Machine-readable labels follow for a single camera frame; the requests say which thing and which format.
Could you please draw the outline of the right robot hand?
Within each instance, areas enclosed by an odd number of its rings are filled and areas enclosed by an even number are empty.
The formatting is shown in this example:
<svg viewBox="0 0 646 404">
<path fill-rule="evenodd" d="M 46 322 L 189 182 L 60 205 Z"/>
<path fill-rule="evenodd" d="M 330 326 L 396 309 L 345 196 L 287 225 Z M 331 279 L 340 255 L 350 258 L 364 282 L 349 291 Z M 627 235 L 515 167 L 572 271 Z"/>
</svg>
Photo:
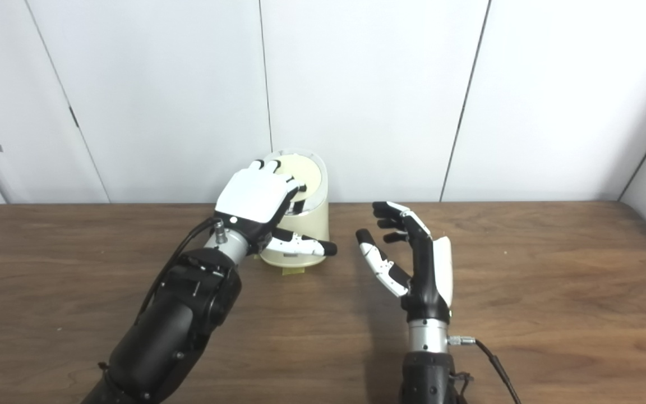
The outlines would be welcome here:
<svg viewBox="0 0 646 404">
<path fill-rule="evenodd" d="M 379 228 L 392 232 L 384 236 L 387 244 L 405 241 L 412 251 L 413 273 L 403 268 L 376 245 L 369 230 L 356 231 L 362 256 L 377 279 L 400 298 L 407 321 L 439 320 L 448 325 L 453 295 L 451 241 L 437 240 L 423 220 L 410 208 L 391 201 L 372 203 Z"/>
</svg>

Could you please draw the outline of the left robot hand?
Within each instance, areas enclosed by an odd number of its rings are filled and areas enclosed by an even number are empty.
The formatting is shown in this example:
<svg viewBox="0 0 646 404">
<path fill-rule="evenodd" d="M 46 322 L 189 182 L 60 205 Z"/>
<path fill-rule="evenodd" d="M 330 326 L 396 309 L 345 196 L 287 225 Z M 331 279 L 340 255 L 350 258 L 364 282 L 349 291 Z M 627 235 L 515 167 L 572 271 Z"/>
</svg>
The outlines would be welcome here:
<svg viewBox="0 0 646 404">
<path fill-rule="evenodd" d="M 247 255 L 271 250 L 278 253 L 334 256 L 338 246 L 279 227 L 290 203 L 305 182 L 290 174 L 277 173 L 280 161 L 253 161 L 236 172 L 215 204 L 213 217 L 225 228 L 238 233 L 247 243 Z"/>
</svg>

